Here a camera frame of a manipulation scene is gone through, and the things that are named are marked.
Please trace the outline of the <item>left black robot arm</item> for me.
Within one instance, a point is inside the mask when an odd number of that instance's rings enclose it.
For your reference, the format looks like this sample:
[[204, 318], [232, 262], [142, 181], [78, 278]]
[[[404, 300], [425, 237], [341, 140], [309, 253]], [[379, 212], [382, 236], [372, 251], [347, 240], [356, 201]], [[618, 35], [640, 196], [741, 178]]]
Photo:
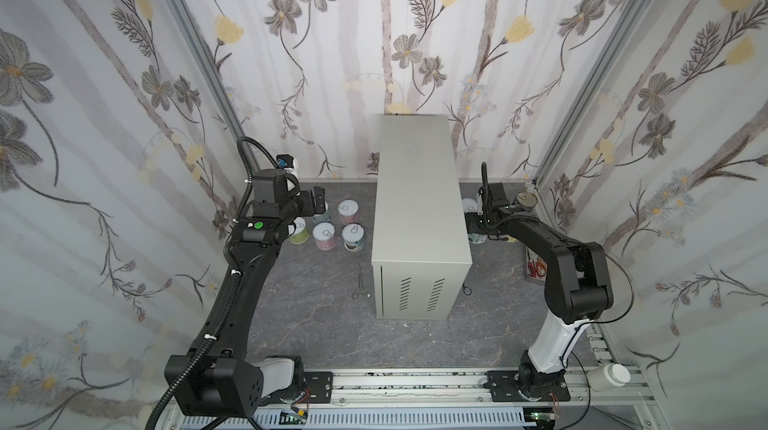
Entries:
[[169, 403], [186, 416], [212, 418], [211, 428], [230, 418], [254, 419], [271, 399], [302, 401], [309, 396], [298, 357], [247, 361], [251, 323], [266, 279], [297, 218], [326, 210], [321, 187], [302, 189], [297, 177], [255, 139], [242, 136], [237, 150], [247, 177], [223, 254], [227, 274], [208, 317], [190, 348], [169, 358], [168, 388], [145, 423], [154, 429]]

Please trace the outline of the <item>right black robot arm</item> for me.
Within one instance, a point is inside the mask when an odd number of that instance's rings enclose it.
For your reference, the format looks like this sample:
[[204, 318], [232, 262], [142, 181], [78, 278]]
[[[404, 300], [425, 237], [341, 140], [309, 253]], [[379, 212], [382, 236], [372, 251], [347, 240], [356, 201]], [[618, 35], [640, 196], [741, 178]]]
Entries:
[[541, 257], [547, 266], [547, 315], [534, 343], [521, 356], [514, 377], [528, 401], [563, 397], [566, 359], [584, 331], [614, 303], [607, 258], [594, 242], [572, 239], [506, 197], [500, 183], [483, 183], [480, 210], [467, 228], [487, 236], [510, 236]]

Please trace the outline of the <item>teal coconut can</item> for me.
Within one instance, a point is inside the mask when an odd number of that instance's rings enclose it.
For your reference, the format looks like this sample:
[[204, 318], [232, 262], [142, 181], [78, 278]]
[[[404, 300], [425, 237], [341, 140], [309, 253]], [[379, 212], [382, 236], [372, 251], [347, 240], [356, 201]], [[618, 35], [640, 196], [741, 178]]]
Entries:
[[480, 211], [478, 210], [477, 199], [464, 197], [462, 199], [462, 207], [469, 242], [475, 245], [484, 243], [487, 240], [487, 236], [478, 232], [478, 219], [480, 217]]
[[350, 252], [358, 252], [365, 245], [365, 229], [358, 223], [346, 225], [341, 232], [344, 247]]

